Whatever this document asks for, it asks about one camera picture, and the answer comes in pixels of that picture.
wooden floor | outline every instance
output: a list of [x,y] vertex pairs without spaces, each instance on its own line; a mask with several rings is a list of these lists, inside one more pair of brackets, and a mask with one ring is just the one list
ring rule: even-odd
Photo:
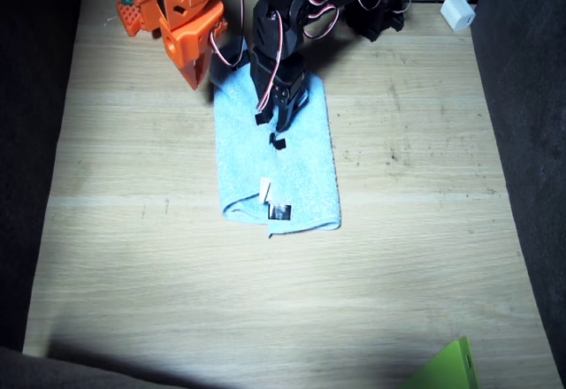
[[161,40],[128,39],[114,4],[82,2],[25,352],[369,389],[468,336],[482,387],[560,387],[469,31],[418,4],[399,34],[340,24],[305,50],[342,228],[268,240],[221,216],[209,84],[192,92]]

orange robot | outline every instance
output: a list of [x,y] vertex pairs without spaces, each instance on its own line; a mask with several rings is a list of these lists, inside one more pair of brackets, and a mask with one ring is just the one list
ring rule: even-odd
[[118,16],[129,36],[161,30],[165,51],[192,89],[203,81],[226,31],[220,0],[118,0]]

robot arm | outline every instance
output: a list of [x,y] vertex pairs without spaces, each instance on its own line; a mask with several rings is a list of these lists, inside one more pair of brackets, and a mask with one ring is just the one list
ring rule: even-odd
[[384,29],[393,27],[400,31],[403,27],[401,0],[260,0],[257,3],[253,21],[255,47],[250,61],[251,77],[262,99],[256,115],[258,125],[269,122],[277,106],[277,131],[281,133],[289,127],[305,91],[302,84],[305,63],[297,50],[304,36],[321,38],[306,33],[304,28],[329,11],[335,11],[337,19],[342,7],[348,24],[371,41]]

white plug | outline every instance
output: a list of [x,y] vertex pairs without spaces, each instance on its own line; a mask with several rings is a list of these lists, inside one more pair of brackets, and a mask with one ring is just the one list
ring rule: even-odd
[[454,32],[469,27],[476,18],[476,13],[466,0],[445,0],[440,14]]

light blue towel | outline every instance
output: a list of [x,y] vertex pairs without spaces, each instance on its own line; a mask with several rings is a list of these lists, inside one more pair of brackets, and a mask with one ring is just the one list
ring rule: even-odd
[[[268,234],[340,227],[340,200],[325,89],[322,80],[305,77],[309,97],[287,131],[287,148],[270,143],[271,123],[256,124],[257,94],[250,65],[233,72],[215,55],[210,66],[220,206],[224,217],[242,223],[268,225]],[[268,204],[259,202],[261,178],[271,180],[272,204],[291,205],[289,221],[268,219]]]

